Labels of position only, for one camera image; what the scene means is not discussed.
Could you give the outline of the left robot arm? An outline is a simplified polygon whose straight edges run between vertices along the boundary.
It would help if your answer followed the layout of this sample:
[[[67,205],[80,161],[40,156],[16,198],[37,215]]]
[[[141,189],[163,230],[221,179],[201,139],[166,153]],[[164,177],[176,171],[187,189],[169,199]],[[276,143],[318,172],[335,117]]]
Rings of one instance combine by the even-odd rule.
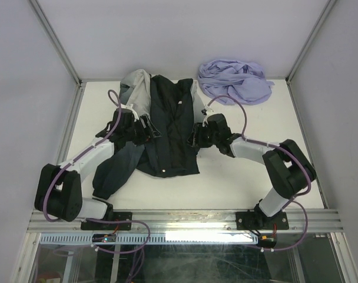
[[[138,115],[128,106],[116,109],[112,120],[80,153],[60,164],[46,164],[42,168],[35,208],[49,222],[93,219],[101,229],[111,227],[114,215],[108,211],[109,204],[83,197],[83,181],[128,142],[140,146],[157,137],[161,133],[148,115]]]

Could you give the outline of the dark green grey jacket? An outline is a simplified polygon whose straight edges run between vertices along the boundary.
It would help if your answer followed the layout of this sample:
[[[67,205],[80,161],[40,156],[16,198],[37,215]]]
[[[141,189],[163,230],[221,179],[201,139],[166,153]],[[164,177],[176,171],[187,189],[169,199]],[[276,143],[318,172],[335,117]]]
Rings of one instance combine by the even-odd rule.
[[[158,137],[139,146],[127,141],[98,165],[92,181],[93,196],[109,199],[134,170],[161,178],[199,173],[198,150],[188,140],[194,125],[204,118],[204,104],[193,79],[174,83],[139,69],[121,80],[120,100],[124,105],[132,105],[139,116],[147,115],[158,130]]]

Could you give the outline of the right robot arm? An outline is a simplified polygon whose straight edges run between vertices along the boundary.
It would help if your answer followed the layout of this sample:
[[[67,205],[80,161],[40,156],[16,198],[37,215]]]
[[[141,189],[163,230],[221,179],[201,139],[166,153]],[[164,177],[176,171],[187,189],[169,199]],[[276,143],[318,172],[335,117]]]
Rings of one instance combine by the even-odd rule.
[[[265,166],[272,188],[253,210],[237,217],[241,229],[271,229],[280,225],[285,216],[284,208],[307,193],[317,177],[314,167],[294,140],[272,144],[249,139],[243,133],[232,133],[223,114],[213,114],[195,123],[188,142],[198,148],[215,146],[223,155]]]

